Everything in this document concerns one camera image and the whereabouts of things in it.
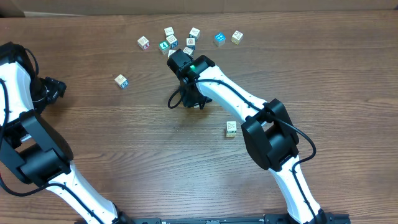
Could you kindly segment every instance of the black cable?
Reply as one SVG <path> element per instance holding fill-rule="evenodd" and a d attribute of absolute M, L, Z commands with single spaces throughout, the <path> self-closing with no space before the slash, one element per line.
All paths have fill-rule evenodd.
<path fill-rule="evenodd" d="M 2 145 L 2 141 L 4 139 L 4 132 L 6 129 L 6 125 L 8 122 L 8 118 L 9 118 L 9 98 L 8 98 L 8 91 L 7 91 L 7 86 L 6 83 L 3 79 L 0 78 L 0 84 L 2 85 L 2 89 L 4 92 L 4 103 L 5 103 L 5 116 L 4 116 L 4 122 L 1 126 L 1 130 L 0 130 L 0 150 L 1 150 L 1 145 Z M 62 185 L 62 184 L 58 184 L 58 183 L 51 183 L 51 184 L 45 184 L 41 187 L 38 187 L 35 190 L 31 190 L 30 192 L 26 192 L 26 193 L 18 193 L 15 192 L 13 190 L 11 190 L 9 187 L 7 187 L 7 185 L 4 183 L 2 177 L 1 177 L 1 173 L 0 173 L 0 186 L 9 194 L 13 195 L 13 196 L 17 196 L 17 197 L 26 197 L 26 196 L 30 196 L 32 194 L 35 194 L 37 192 L 40 192 L 44 189 L 46 189 L 47 187 L 52 187 L 52 186 L 58 186 L 61 187 L 62 190 L 66 190 L 92 217 L 94 217 L 100 224 L 104 224 L 101 219 L 94 214 L 94 212 L 92 212 L 81 200 L 80 198 L 77 197 L 77 195 L 75 195 L 75 193 L 73 193 L 66 185 Z"/>
<path fill-rule="evenodd" d="M 221 81 L 221 80 L 214 80 L 214 79 L 195 80 L 195 81 L 193 81 L 193 82 L 187 83 L 184 87 L 192 86 L 192 85 L 194 85 L 194 84 L 196 84 L 196 83 L 200 83 L 200 82 L 214 82 L 214 83 L 218 83 L 218 84 L 224 85 L 224 86 L 228 87 L 232 92 L 234 92 L 234 93 L 235 93 L 240 99 L 242 99 L 248 106 L 254 108 L 254 109 L 257 110 L 257 111 L 260 111 L 260 110 L 261 110 L 261 109 L 258 108 L 257 106 L 254 106 L 254 104 L 252 104 L 249 100 L 245 99 L 245 97 L 243 97 L 243 96 L 242 96 L 237 90 L 235 90 L 232 86 L 230 86 L 229 84 L 227 84 L 227 83 L 225 83 L 225 82 L 223 82 L 223 81 Z M 181 97 L 180 101 L 178 101 L 178 103 L 176 103 L 174 106 L 170 106 L 170 103 L 171 103 L 172 99 L 173 99 L 174 96 L 180 91 L 180 89 L 181 89 L 181 87 L 179 87 L 177 90 L 175 90 L 175 91 L 173 92 L 173 94 L 170 96 L 169 102 L 167 103 L 167 106 L 168 106 L 170 109 L 176 108 L 176 107 L 181 103 L 182 97 Z"/>
<path fill-rule="evenodd" d="M 39 64 L 37 63 L 35 55 L 33 55 L 33 53 L 29 49 L 25 49 L 25 50 L 30 53 L 30 55 L 32 56 L 33 60 L 35 61 L 35 67 L 36 67 L 35 73 L 36 73 L 36 75 L 38 75 L 39 74 Z"/>
<path fill-rule="evenodd" d="M 179 87 L 177 90 L 175 90 L 174 93 L 170 96 L 169 102 L 167 102 L 167 107 L 169 107 L 169 109 L 174 109 L 174 108 L 176 108 L 176 107 L 181 103 L 181 101 L 182 101 L 182 96 L 181 96 L 180 100 L 179 100 L 174 106 L 170 106 L 170 104 L 171 104 L 171 102 L 172 102 L 174 96 L 175 96 L 177 93 L 179 93 L 180 89 L 181 89 L 181 87 Z"/>
<path fill-rule="evenodd" d="M 237 90 L 235 90 L 235 89 L 234 89 L 233 87 L 231 87 L 229 84 L 227 84 L 227 83 L 225 83 L 225 82 L 223 82 L 223 81 L 221 81 L 221 80 L 214 80 L 214 79 L 194 80 L 194 81 L 191 82 L 191 83 L 187 83 L 184 87 L 186 87 L 186 86 L 191 86 L 191 85 L 194 85 L 194 84 L 199 83 L 199 82 L 215 82 L 215 83 L 222 84 L 222 85 L 228 87 L 232 92 L 234 92 L 234 93 L 235 93 L 240 99 L 242 99 L 248 106 L 254 108 L 254 109 L 257 110 L 258 112 L 261 111 L 260 108 L 254 106 L 250 101 L 248 101 L 247 99 L 245 99 L 245 97 L 243 97 Z M 179 87 L 179 88 L 171 95 L 171 97 L 170 97 L 170 99 L 169 99 L 169 103 L 168 103 L 168 107 L 169 107 L 170 109 L 176 108 L 176 107 L 181 103 L 182 97 L 181 97 L 180 101 L 179 101 L 176 105 L 170 107 L 170 102 L 172 101 L 173 97 L 180 91 L 180 89 L 181 89 L 181 87 Z M 201 109 L 203 109 L 203 107 L 205 106 L 205 103 L 206 103 L 206 101 L 204 102 L 204 104 L 201 105 Z M 311 214 L 313 215 L 313 218 L 314 218 L 314 220 L 315 220 L 315 223 L 317 224 L 317 223 L 318 223 L 317 216 L 315 215 L 315 212 L 313 211 L 313 209 L 312 209 L 312 207 L 311 207 L 311 205 L 310 205 L 310 202 L 307 200 L 307 197 L 305 196 L 304 191 L 303 191 L 303 189 L 301 188 L 300 182 L 299 182 L 299 180 L 298 180 L 298 178 L 297 178 L 297 176 L 296 176 L 296 173 L 297 173 L 297 172 L 295 171 L 295 168 L 296 168 L 297 165 L 299 165 L 299 164 L 301 164 L 301 163 L 303 163 L 303 162 L 309 161 L 310 159 L 312 159 L 312 158 L 315 157 L 315 154 L 317 153 L 317 148 L 315 147 L 315 144 L 314 144 L 313 141 L 310 139 L 310 137 L 308 137 L 304 132 L 302 132 L 301 130 L 299 130 L 299 129 L 296 128 L 295 126 L 290 125 L 290 124 L 286 123 L 285 121 L 282 121 L 281 119 L 279 119 L 279 118 L 273 116 L 273 115 L 270 114 L 270 113 L 267 113 L 267 116 L 270 117 L 273 121 L 277 121 L 277 122 L 279 122 L 279 123 L 281 123 L 281 124 L 284 124 L 284 125 L 286 125 L 287 127 L 289 127 L 290 129 L 292 129 L 292 130 L 294 130 L 295 132 L 299 133 L 299 135 L 303 136 L 303 138 L 305 138 L 305 140 L 307 140 L 307 141 L 311 144 L 311 146 L 312 146 L 312 154 L 311 154 L 310 156 L 308 156 L 308 157 L 302 159 L 302 160 L 297 161 L 295 164 L 293 164 L 291 172 L 293 173 L 294 180 L 295 180 L 295 182 L 296 182 L 296 184 L 297 184 L 297 187 L 298 187 L 300 193 L 302 194 L 302 197 L 303 197 L 303 199 L 304 199 L 304 202 L 307 204 L 308 208 L 310 209 Z"/>

